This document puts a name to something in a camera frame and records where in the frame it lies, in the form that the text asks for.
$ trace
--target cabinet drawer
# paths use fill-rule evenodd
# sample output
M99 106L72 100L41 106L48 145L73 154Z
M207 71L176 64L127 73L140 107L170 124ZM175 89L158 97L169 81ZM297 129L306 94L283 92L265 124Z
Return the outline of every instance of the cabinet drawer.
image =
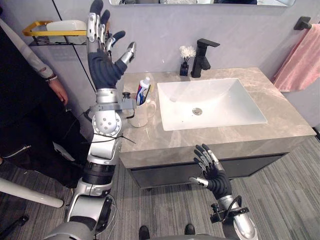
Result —
M229 178L247 177L280 159L286 153L273 155L221 159ZM194 162L140 167L131 169L133 178L141 188L154 188L189 183L189 177L201 175L201 169Z

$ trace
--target black robotic glove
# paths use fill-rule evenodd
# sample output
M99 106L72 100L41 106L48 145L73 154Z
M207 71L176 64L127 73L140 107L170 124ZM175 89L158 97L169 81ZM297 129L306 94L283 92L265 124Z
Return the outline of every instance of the black robotic glove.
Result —
M100 18L103 6L102 0L94 0L90 7L86 32L88 64L96 89L115 89L117 81L135 57L136 43L131 42L122 57L112 62L111 49L126 32L119 31L105 41L110 12L105 10Z
M202 144L202 147L196 145L195 148L194 153L198 158L195 157L193 160L201 168L205 179L201 177L190 177L189 180L192 183L209 189L217 200L231 195L232 187L230 180L214 153L205 144Z

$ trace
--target sink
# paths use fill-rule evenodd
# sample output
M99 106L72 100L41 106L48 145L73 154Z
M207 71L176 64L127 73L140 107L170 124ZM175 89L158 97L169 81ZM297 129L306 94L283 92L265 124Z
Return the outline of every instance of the sink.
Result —
M165 131L265 124L238 78L157 84Z

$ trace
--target toothpaste tube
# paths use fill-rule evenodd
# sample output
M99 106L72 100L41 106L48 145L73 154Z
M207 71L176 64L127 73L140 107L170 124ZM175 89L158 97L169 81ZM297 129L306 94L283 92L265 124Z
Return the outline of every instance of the toothpaste tube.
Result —
M144 92L149 88L150 86L150 77L146 77L145 79L140 81L138 91L136 92L136 105L139 106L144 103L145 96Z

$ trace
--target black faucet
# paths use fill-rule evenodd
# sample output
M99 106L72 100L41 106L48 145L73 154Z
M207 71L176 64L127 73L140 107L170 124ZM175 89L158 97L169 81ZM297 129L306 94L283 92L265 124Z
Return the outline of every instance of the black faucet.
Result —
M218 47L220 44L214 41L201 38L196 42L196 53L194 57L193 67L191 71L191 77L200 78L201 70L208 70L211 68L210 63L206 58L207 47Z

